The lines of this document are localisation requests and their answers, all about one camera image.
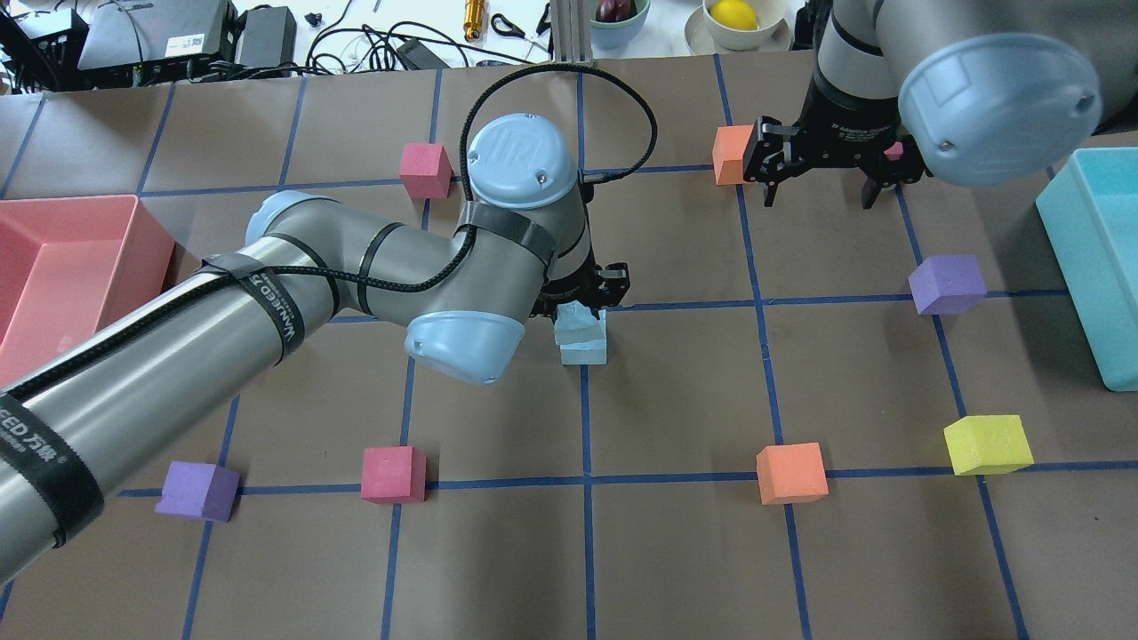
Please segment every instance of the bowl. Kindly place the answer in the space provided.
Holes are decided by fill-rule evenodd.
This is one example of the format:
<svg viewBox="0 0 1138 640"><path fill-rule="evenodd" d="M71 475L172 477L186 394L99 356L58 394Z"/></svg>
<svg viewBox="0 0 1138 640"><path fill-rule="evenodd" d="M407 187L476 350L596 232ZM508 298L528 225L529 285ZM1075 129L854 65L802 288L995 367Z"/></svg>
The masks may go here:
<svg viewBox="0 0 1138 640"><path fill-rule="evenodd" d="M716 44L735 51L754 49L767 40L770 40L775 30L778 28L778 23L782 22L783 16L786 14L786 0L742 0L750 5L759 16L759 28L731 28L729 26L719 24L711 17L711 7L720 1L703 0L703 22L707 24L708 33L711 34L711 40Z"/></svg>
<svg viewBox="0 0 1138 640"><path fill-rule="evenodd" d="M593 0L592 11L589 16L596 15L596 6L601 3L601 0ZM596 22L589 17L588 23L593 27L591 30L591 36L593 44L597 49L616 49L617 47L624 47L628 42L636 38L640 30L644 27L644 18L648 17L648 10L652 6L652 0L634 0L634 6L636 8L636 15L628 18L627 20L620 20L618 23L601 23Z"/></svg>

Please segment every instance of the white bowl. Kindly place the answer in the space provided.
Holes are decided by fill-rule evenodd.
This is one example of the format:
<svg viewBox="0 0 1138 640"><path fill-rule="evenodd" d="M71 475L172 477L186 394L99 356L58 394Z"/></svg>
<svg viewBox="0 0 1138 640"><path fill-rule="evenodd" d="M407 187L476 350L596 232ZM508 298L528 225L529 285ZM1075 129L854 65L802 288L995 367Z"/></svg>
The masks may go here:
<svg viewBox="0 0 1138 640"><path fill-rule="evenodd" d="M710 9L719 1L703 0L703 20L707 23L708 33L711 34L711 40L716 44L736 51L754 49L767 40L770 40L775 30L778 28L778 23L782 22L783 16L786 14L786 0L742 0L750 5L759 16L759 28L750 31L731 28L729 26L719 24L711 17Z"/></svg>

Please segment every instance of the blue tape line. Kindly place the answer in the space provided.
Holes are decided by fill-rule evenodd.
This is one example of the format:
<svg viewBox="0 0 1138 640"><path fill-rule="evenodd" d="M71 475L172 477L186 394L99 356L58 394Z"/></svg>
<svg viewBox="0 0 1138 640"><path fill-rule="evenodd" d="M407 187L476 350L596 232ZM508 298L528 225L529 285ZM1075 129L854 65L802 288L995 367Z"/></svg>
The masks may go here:
<svg viewBox="0 0 1138 640"><path fill-rule="evenodd" d="M719 81L719 98L723 99L723 120L731 126L731 101L727 99L727 82L723 77L723 64L719 61L719 54L711 54L711 61L715 63L715 76Z"/></svg>
<svg viewBox="0 0 1138 640"><path fill-rule="evenodd" d="M1004 590L1007 592L1007 601L1012 607L1012 620L1015 621L1015 633L1021 640L1028 639L1028 625L1023 622L1023 612L1020 609L1020 597L1015 593L1015 583L1012 581L1012 569L1007 565L1007 556L1004 553L1004 540L999 534L999 524L996 522L996 510L992 508L992 499L988 493L988 482L984 476L976 476L976 487L980 490L980 501L984 506L984 517L988 519L988 530L992 535L992 547L996 549L996 563L999 564L999 573L1004 579Z"/></svg>
<svg viewBox="0 0 1138 640"><path fill-rule="evenodd" d="M292 126L288 131L288 145L284 147L284 162L281 163L281 178L277 181L283 186L288 179L288 167L292 164L292 146L296 145L296 130L300 126L300 112L304 110L304 93L308 87L307 76L300 76L300 90L296 95L296 112L292 113Z"/></svg>
<svg viewBox="0 0 1138 640"><path fill-rule="evenodd" d="M9 580L8 584L3 585L3 591L0 592L0 621L3 620L5 612L8 610L8 599L11 598L11 588L15 583L15 580Z"/></svg>
<svg viewBox="0 0 1138 640"><path fill-rule="evenodd" d="M588 402L588 367L580 367L580 466L585 500L585 631L596 640L596 581L593 553L593 417Z"/></svg>
<svg viewBox="0 0 1138 640"><path fill-rule="evenodd" d="M583 484L585 484L585 478L582 476L543 476L476 481L435 481L427 483L427 489L430 491L461 491L470 489L513 489L519 486L579 486Z"/></svg>
<svg viewBox="0 0 1138 640"><path fill-rule="evenodd" d="M172 198L176 196L209 196L215 194L250 194L257 191L283 191L298 189L343 189L349 187L386 187L399 184L397 178L382 180L341 180L337 182L292 182L288 184L253 184L248 187L214 187L209 189L171 189L165 191L141 191L143 198Z"/></svg>
<svg viewBox="0 0 1138 640"><path fill-rule="evenodd" d="M1066 289L1024 289L1022 292L988 292L984 297L1066 297Z"/></svg>
<svg viewBox="0 0 1138 640"><path fill-rule="evenodd" d="M431 98L430 107L430 133L427 137L429 142L438 141L438 97L443 92L443 69L435 69L435 97Z"/></svg>
<svg viewBox="0 0 1138 640"><path fill-rule="evenodd" d="M24 151L27 150L28 142L32 141L32 132L35 131L35 125L40 122L40 114L43 113L43 106L47 104L47 96L41 95L40 104L35 105L35 113L32 114L32 122L27 123L27 131L24 132L24 140L19 143L19 149L16 150L16 157L11 161L11 169L8 170L8 177L3 181L3 187L0 188L0 199L8 196L8 189L11 187L11 181L16 178L16 169L19 167L20 161L24 159Z"/></svg>
<svg viewBox="0 0 1138 640"><path fill-rule="evenodd" d="M953 467L892 467L884 469L830 469L827 478L894 478L910 476L950 476Z"/></svg>
<svg viewBox="0 0 1138 640"><path fill-rule="evenodd" d="M681 309L732 309L740 306L753 306L753 300L718 300L708 302L646 302L629 304L627 306L613 306L609 311L674 311Z"/></svg>
<svg viewBox="0 0 1138 640"><path fill-rule="evenodd" d="M642 166L636 173L678 173L682 171L711 171L715 169L710 164L667 164L660 166ZM624 169L586 169L585 175L601 175L604 173L617 173Z"/></svg>
<svg viewBox="0 0 1138 640"><path fill-rule="evenodd" d="M403 385L403 421L399 425L399 446L406 446L411 437L411 401L415 387L415 359L407 356L407 377Z"/></svg>
<svg viewBox="0 0 1138 640"><path fill-rule="evenodd" d="M921 264L924 262L924 257L921 255L921 245L917 243L917 231L913 228L913 216L909 215L909 205L905 202L905 191L898 184L893 187L893 192L897 194L897 204L901 206L901 220L905 222L905 232L909 236L909 247L913 248L913 259L917 261L917 264Z"/></svg>
<svg viewBox="0 0 1138 640"><path fill-rule="evenodd" d="M201 573L206 567L206 553L209 551L209 535L213 523L206 522L201 527L201 545L198 547L198 561L193 566L193 582L190 584L190 600L185 605L185 621L182 622L182 640L190 640L193 634L193 615L198 610L198 592L201 589Z"/></svg>
<svg viewBox="0 0 1138 640"><path fill-rule="evenodd" d="M162 498L160 489L124 489L117 493L118 498Z"/></svg>
<svg viewBox="0 0 1138 640"><path fill-rule="evenodd" d="M1088 460L1082 462L1037 462L1015 473L1119 471L1138 470L1138 460ZM828 469L831 479L891 478L918 476L949 476L951 467L883 467L864 469ZM707 471L684 474L627 474L608 476L536 476L523 478L489 478L469 481L436 481L427 483L432 491L461 491L472 489L511 489L519 486L580 486L584 484L673 484L695 482L752 482L754 471ZM275 486L242 486L241 495L297 495L310 493L357 493L358 484L300 484ZM126 489L119 498L157 498L162 489Z"/></svg>
<svg viewBox="0 0 1138 640"><path fill-rule="evenodd" d="M585 484L585 632L596 640L596 573L593 563L593 485Z"/></svg>
<svg viewBox="0 0 1138 640"><path fill-rule="evenodd" d="M391 532L387 542L387 583L384 589L384 617L380 623L380 640L391 637L391 606L395 602L395 565L399 556L399 520L403 518L403 506L391 507Z"/></svg>
<svg viewBox="0 0 1138 640"><path fill-rule="evenodd" d="M577 171L585 171L585 74L577 74Z"/></svg>
<svg viewBox="0 0 1138 640"><path fill-rule="evenodd" d="M162 142L162 132L166 130L166 121L170 120L170 109L174 106L174 91L178 85L170 84L170 93L166 96L166 106L162 109L162 117L158 118L158 129L154 132L154 141L150 142L150 153L146 156L146 164L142 165L142 175L139 178L139 186L135 194L142 195L147 178L150 177L150 167L154 166L154 157L158 155L158 143Z"/></svg>
<svg viewBox="0 0 1138 640"><path fill-rule="evenodd" d="M237 409L241 404L241 396L234 395L229 403L229 417L225 418L225 435L221 438L221 451L217 453L217 466L224 467L229 461L229 444L233 441L233 425L237 424Z"/></svg>
<svg viewBox="0 0 1138 640"><path fill-rule="evenodd" d="M798 600L798 622L802 627L802 640L810 640L810 609L806 604L806 581L802 577L802 557L798 548L798 525L794 523L794 506L783 504L786 516L786 540L790 542L790 568L794 574L794 598Z"/></svg>
<svg viewBox="0 0 1138 640"><path fill-rule="evenodd" d="M740 482L758 479L754 471L710 471L694 474L630 474L596 476L593 484L673 484L690 482Z"/></svg>
<svg viewBox="0 0 1138 640"><path fill-rule="evenodd" d="M782 410L778 408L778 389L775 387L775 368L770 360L770 343L767 339L767 314L762 310L762 292L759 288L759 274L754 266L754 249L751 245L751 224L747 218L747 200L743 198L743 187L735 186L735 199L739 204L739 220L743 228L743 251L747 253L747 271L751 278L751 293L757 301L754 319L759 326L759 351L762 356L762 372L767 383L767 402L770 404L770 426L774 428L775 444L783 444Z"/></svg>
<svg viewBox="0 0 1138 640"><path fill-rule="evenodd" d="M358 484L292 484L280 486L240 486L238 495L305 495L310 493L360 493Z"/></svg>
<svg viewBox="0 0 1138 640"><path fill-rule="evenodd" d="M282 189L340 189L345 187L386 187L388 184L402 184L398 178L384 178L381 180L341 180L338 182L294 182L281 184Z"/></svg>
<svg viewBox="0 0 1138 640"><path fill-rule="evenodd" d="M913 257L917 264L924 262L921 254L921 245L917 241L916 231L913 228L913 218L909 214L908 204L905 202L905 192L901 186L893 188L897 192L897 202L901 207L901 219L905 221L905 230L909 236L909 244L913 247ZM953 353L948 348L948 338L945 335L945 325L939 315L932 317L933 327L937 329L937 342L940 343L940 353L945 359L945 370L948 374L948 381L953 387L953 397L956 401L956 411L963 418L967 416L967 407L964 404L964 394L960 392L960 383L956 377L956 366L953 363ZM983 476L976 476L976 486L980 489L980 500L984 507L984 516L988 519L988 530L992 536L992 545L996 549L996 560L999 564L1000 575L1004 579L1004 589L1007 592L1008 605L1012 608L1012 617L1015 621L1019 638L1028 638L1028 627L1023 622L1023 612L1020 609L1020 600L1015 594L1015 585L1012 582L1012 571L1007 566L1007 558L1004 556L1004 543L999 535L999 525L996 523L996 511L992 510L991 497L988 495L988 485Z"/></svg>
<svg viewBox="0 0 1138 640"><path fill-rule="evenodd" d="M912 302L909 294L881 294L865 296L815 296L815 297L775 297L765 298L760 303L765 306L778 306L784 304L843 304L865 302Z"/></svg>
<svg viewBox="0 0 1138 640"><path fill-rule="evenodd" d="M968 410L964 405L960 380L956 377L956 364L953 363L953 352L948 348L948 336L945 335L945 325L940 321L940 315L932 317L932 326L937 329L937 342L940 343L940 354L945 358L945 371L948 374L948 383L953 386L956 412L963 418L968 415Z"/></svg>
<svg viewBox="0 0 1138 640"><path fill-rule="evenodd" d="M1092 460L1087 462L1037 462L1016 473L1039 471L1116 471L1138 469L1138 460Z"/></svg>
<svg viewBox="0 0 1138 640"><path fill-rule="evenodd" d="M337 315L328 321L331 325L355 325L357 322L381 322L374 315Z"/></svg>
<svg viewBox="0 0 1138 640"><path fill-rule="evenodd" d="M593 417L588 404L588 366L580 367L580 468L593 475Z"/></svg>
<svg viewBox="0 0 1138 640"><path fill-rule="evenodd" d="M723 65L719 55L712 55L715 61L716 79L719 82L719 98L723 100L724 118L729 126L731 100L727 97L727 84L723 76ZM767 400L770 403L770 425L774 429L775 444L782 444L782 412L778 409L778 391L775 387L774 364L770 361L770 344L767 340L766 312L762 309L762 290L759 287L759 274L754 265L754 246L751 243L751 224L747 215L747 199L743 197L743 187L735 186L735 200L739 205L739 222L743 232L743 249L747 253L747 271L751 279L751 295L754 297L754 318L759 326L759 348L762 354L762 370L767 383ZM798 616L802 626L803 640L810 639L810 614L806 604L806 585L802 582L802 566L798 549L798 530L794 527L794 511L791 506L785 507L786 514L786 539L790 543L791 567L794 569L794 591L798 598Z"/></svg>
<svg viewBox="0 0 1138 640"><path fill-rule="evenodd" d="M208 189L172 189L168 191L139 191L140 198L173 198L178 196L214 196L221 194L254 194L258 191L280 191L280 184L258 184L255 187L213 187Z"/></svg>

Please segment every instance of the velcro strap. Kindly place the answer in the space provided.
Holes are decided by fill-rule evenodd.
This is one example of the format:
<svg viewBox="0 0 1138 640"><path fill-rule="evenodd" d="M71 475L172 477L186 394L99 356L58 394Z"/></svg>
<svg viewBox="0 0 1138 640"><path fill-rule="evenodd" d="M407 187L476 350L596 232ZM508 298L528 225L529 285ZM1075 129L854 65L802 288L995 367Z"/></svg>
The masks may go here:
<svg viewBox="0 0 1138 640"><path fill-rule="evenodd" d="M498 208L486 203L467 200L459 214L459 224L486 229L495 236L501 236L537 256L546 268L553 262L558 251L558 241L544 227L533 220L509 210Z"/></svg>
<svg viewBox="0 0 1138 640"><path fill-rule="evenodd" d="M0 458L51 509L56 547L102 512L102 491L91 469L59 434L8 394L0 394Z"/></svg>
<svg viewBox="0 0 1138 640"><path fill-rule="evenodd" d="M240 253L212 255L201 261L203 273L228 273L265 310L281 338L280 364L304 342L304 318L280 278L259 260Z"/></svg>

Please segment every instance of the foam cube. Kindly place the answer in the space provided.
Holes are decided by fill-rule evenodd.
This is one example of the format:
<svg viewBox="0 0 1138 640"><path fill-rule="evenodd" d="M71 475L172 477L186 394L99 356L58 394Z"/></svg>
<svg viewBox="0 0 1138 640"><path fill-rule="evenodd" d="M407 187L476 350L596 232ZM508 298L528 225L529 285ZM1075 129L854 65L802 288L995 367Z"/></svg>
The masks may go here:
<svg viewBox="0 0 1138 640"><path fill-rule="evenodd" d="M427 454L414 446L363 450L360 497L376 504L404 504L427 499Z"/></svg>
<svg viewBox="0 0 1138 640"><path fill-rule="evenodd" d="M553 320L553 342L567 345L603 339L601 319L604 313L602 309L594 318L593 311L579 302L559 304L558 317Z"/></svg>
<svg viewBox="0 0 1138 640"><path fill-rule="evenodd" d="M608 364L609 363L609 318L608 312L601 310L601 319L597 321L601 334L600 339L585 340L579 343L561 345L561 363L566 366L577 364Z"/></svg>
<svg viewBox="0 0 1138 640"><path fill-rule="evenodd" d="M715 133L715 145L711 146L711 163L715 166L715 183L745 184L743 180L743 154L747 142L754 131L753 124L720 126Z"/></svg>
<svg viewBox="0 0 1138 640"><path fill-rule="evenodd" d="M830 495L817 442L773 444L756 457L764 504L814 502Z"/></svg>
<svg viewBox="0 0 1138 640"><path fill-rule="evenodd" d="M922 315L964 313L988 294L974 255L933 255L909 276Z"/></svg>
<svg viewBox="0 0 1138 640"><path fill-rule="evenodd" d="M945 427L958 476L1008 474L1034 463L1019 416L967 416Z"/></svg>
<svg viewBox="0 0 1138 640"><path fill-rule="evenodd" d="M445 198L451 191L451 161L446 157L443 145L404 145L399 180L412 198Z"/></svg>
<svg viewBox="0 0 1138 640"><path fill-rule="evenodd" d="M217 465L171 462L154 512L228 523L240 477L237 471Z"/></svg>
<svg viewBox="0 0 1138 640"><path fill-rule="evenodd" d="M900 142L893 142L891 147L885 149L885 159L890 162L897 162L905 157L905 145Z"/></svg>

